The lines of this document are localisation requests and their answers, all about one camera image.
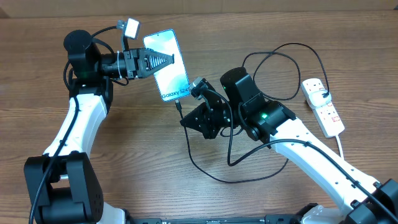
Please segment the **Samsung Galaxy smartphone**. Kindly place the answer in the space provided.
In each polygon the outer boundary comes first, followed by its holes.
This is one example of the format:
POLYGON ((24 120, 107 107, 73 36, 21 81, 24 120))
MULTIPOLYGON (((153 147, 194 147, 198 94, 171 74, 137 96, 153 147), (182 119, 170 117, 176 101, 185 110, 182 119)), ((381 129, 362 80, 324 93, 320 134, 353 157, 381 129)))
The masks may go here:
POLYGON ((162 101, 172 101, 190 94, 189 79, 177 36, 173 29, 163 30, 143 38, 144 46, 156 52, 174 56, 174 63, 154 73, 162 101))

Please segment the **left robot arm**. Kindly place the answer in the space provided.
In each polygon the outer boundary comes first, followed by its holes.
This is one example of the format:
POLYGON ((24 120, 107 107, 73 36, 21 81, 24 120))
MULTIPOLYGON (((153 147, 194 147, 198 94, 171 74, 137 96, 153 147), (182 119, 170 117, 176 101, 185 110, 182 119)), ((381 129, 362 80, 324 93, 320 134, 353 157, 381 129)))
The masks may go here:
POLYGON ((69 109, 51 145, 24 164, 30 223, 132 223, 129 212, 104 201, 90 162, 99 126, 109 113, 113 86, 147 78, 174 63, 174 56, 147 48, 102 54, 96 34, 74 30, 64 39, 68 60, 63 81, 69 109))

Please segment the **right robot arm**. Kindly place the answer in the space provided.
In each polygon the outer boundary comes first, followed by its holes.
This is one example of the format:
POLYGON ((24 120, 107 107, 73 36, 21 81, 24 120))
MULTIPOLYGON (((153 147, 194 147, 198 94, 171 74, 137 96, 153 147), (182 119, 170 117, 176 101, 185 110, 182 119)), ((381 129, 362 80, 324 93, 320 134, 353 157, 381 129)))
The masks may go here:
POLYGON ((243 67, 226 72, 220 82, 223 97, 201 77, 188 87, 203 103, 181 120, 184 128, 201 132, 206 139, 217 137, 221 128, 242 127, 262 145, 236 161, 235 166, 260 148, 269 147, 301 168, 334 201, 337 208, 317 203, 295 215, 268 215, 266 223, 397 223, 397 182, 380 183, 346 162, 317 139, 278 101, 267 100, 243 67))

